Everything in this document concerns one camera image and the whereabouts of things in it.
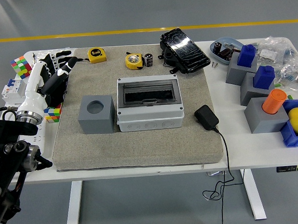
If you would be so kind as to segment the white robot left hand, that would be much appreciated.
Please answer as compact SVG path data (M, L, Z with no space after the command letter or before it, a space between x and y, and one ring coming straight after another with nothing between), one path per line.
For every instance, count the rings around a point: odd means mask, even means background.
M17 121L40 123L44 110L62 103L67 81L78 58L70 49L52 51L34 63L25 89L25 100L16 112Z

